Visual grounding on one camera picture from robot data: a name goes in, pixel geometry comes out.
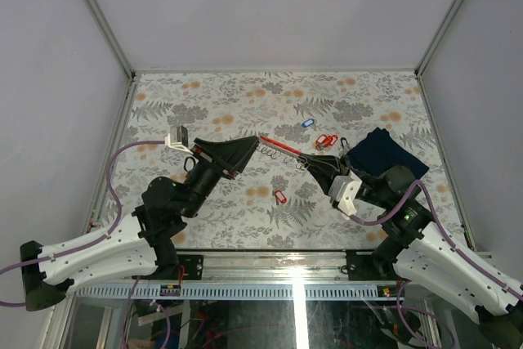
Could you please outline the metal key holder red handle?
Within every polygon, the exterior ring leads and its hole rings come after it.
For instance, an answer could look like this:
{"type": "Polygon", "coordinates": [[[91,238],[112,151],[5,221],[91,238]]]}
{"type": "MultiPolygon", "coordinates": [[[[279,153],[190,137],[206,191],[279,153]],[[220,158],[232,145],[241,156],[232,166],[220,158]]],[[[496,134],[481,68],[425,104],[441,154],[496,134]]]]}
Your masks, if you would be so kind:
{"type": "Polygon", "coordinates": [[[292,163],[298,171],[307,170],[314,162],[311,155],[285,145],[282,142],[260,135],[258,150],[271,159],[282,159],[284,163],[292,163]]]}

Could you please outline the red key tag with key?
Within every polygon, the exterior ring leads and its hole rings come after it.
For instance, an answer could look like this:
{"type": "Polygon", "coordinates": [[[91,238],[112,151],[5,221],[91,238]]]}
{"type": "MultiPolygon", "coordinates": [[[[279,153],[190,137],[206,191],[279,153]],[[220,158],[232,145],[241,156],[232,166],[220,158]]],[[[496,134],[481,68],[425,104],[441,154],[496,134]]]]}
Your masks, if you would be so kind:
{"type": "Polygon", "coordinates": [[[274,197],[277,204],[286,204],[288,199],[282,190],[276,190],[274,192],[274,197]]]}

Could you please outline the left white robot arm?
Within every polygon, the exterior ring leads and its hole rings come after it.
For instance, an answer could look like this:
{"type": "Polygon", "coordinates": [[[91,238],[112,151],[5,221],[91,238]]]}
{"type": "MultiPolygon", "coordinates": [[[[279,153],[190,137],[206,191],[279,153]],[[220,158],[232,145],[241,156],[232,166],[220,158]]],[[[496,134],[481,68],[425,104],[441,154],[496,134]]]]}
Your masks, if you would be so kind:
{"type": "Polygon", "coordinates": [[[128,215],[119,205],[108,226],[58,244],[30,241],[20,246],[25,310],[44,310],[81,288],[111,279],[172,278],[180,269],[172,237],[186,228],[186,219],[197,217],[220,180],[232,180],[246,168],[259,139],[196,139],[189,147],[184,132],[177,131],[161,143],[192,160],[184,181],[156,177],[142,193],[141,205],[128,215]]]}

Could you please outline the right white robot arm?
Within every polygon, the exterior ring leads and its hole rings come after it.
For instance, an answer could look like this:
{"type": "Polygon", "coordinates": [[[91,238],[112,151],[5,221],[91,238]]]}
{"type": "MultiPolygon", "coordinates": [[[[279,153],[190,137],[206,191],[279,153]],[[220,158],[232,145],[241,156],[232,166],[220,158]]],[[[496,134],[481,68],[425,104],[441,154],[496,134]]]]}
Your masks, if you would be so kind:
{"type": "Polygon", "coordinates": [[[522,283],[459,243],[439,221],[425,185],[405,166],[373,176],[336,156],[300,154],[297,161],[319,183],[333,208],[387,237],[373,251],[374,273],[423,286],[467,315],[499,348],[522,344],[522,283]]]}

